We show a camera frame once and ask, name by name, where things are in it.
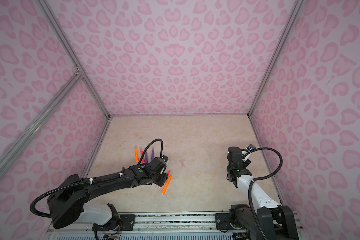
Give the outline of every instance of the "heart pattern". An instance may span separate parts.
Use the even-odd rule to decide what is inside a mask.
[[[80,81],[0,181],[0,239],[44,237],[51,221],[33,215],[29,204],[82,172],[104,123]],[[48,212],[46,198],[36,207]]]
[[[293,6],[285,0],[91,2],[49,4],[107,110],[117,115],[247,113]],[[222,92],[218,98],[215,90]]]
[[[0,1],[0,157],[75,71],[33,1]]]
[[[253,122],[309,239],[360,239],[360,2],[307,2]]]

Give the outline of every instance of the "orange marker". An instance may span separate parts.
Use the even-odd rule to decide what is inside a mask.
[[[143,156],[143,149],[140,147],[140,155]]]
[[[171,172],[171,170],[169,170],[169,171],[167,172],[167,175],[169,175],[170,172]],[[159,187],[159,188],[162,188],[162,187]]]
[[[167,189],[168,184],[169,184],[169,182],[171,181],[171,178],[172,178],[172,174],[169,176],[168,181],[167,181],[167,183],[165,184],[164,189],[163,189],[163,191],[161,192],[161,194],[164,194],[164,193],[165,193],[165,190]]]
[[[135,157],[136,157],[136,162],[139,161],[139,154],[138,154],[138,151],[137,151],[137,146],[135,146]]]

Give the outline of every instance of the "pink heart patterned wallpaper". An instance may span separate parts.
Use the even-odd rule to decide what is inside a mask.
[[[80,81],[0,181],[0,240],[44,237],[51,219],[33,215],[29,204],[82,172],[104,123]],[[49,212],[46,199],[36,208]]]
[[[360,1],[307,2],[253,120],[310,239],[360,239]]]
[[[32,0],[0,1],[0,156],[75,70]]]
[[[111,114],[247,113],[292,0],[51,0]]]

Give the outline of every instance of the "pink wall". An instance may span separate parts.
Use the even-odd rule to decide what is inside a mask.
[[[51,220],[33,215],[29,204],[82,172],[104,123],[80,81],[0,181],[0,240],[43,238]],[[36,207],[48,212],[46,198]]]
[[[247,113],[294,1],[51,0],[111,114]]]
[[[360,1],[307,3],[254,125],[310,238],[360,239]]]
[[[0,156],[73,72],[32,0],[0,1]]]

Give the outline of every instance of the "marker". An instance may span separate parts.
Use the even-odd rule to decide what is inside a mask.
[[[163,191],[161,192],[162,195],[164,195],[165,190],[167,189],[168,184],[169,184],[169,182],[171,181],[171,178],[172,178],[172,174],[169,176],[168,181],[167,181],[167,183],[165,184]]]
[[[135,145],[135,157],[136,157],[136,162],[138,162],[139,161],[139,154],[138,154],[136,145]]]
[[[167,172],[167,175],[169,175],[170,172],[171,172],[171,170],[169,170],[169,171]],[[158,188],[162,188],[162,187],[159,186]]]
[[[148,151],[145,152],[146,163],[148,164]]]
[[[145,161],[144,161],[144,156],[143,156],[143,149],[141,147],[140,147],[140,156],[143,157],[143,161],[141,163],[144,163]]]

